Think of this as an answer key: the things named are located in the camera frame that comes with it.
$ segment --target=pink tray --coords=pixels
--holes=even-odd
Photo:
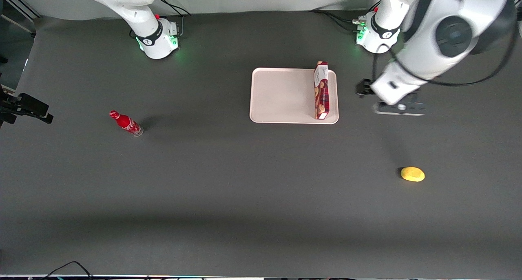
[[[314,70],[257,68],[252,72],[250,119],[256,123],[335,124],[339,120],[337,76],[328,70],[330,113],[314,118]]]

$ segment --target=coca-cola bottle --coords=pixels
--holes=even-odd
[[[118,126],[123,130],[127,131],[128,133],[132,133],[135,137],[142,135],[143,128],[129,116],[122,115],[116,111],[111,111],[109,115],[112,119],[116,120]]]

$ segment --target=green indicator light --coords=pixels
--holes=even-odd
[[[136,37],[136,41],[137,41],[138,44],[139,44],[139,48],[143,51],[142,43],[139,41],[138,37]]]

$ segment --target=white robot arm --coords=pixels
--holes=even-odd
[[[95,0],[120,15],[136,33],[140,48],[152,59],[168,56],[179,47],[177,25],[156,18],[149,6],[154,0]]]
[[[416,0],[403,23],[404,48],[371,90],[395,105],[469,53],[498,42],[515,22],[513,0]]]
[[[380,0],[378,11],[370,10],[359,16],[363,20],[356,44],[371,53],[384,53],[397,42],[400,24],[410,9],[413,0]]]

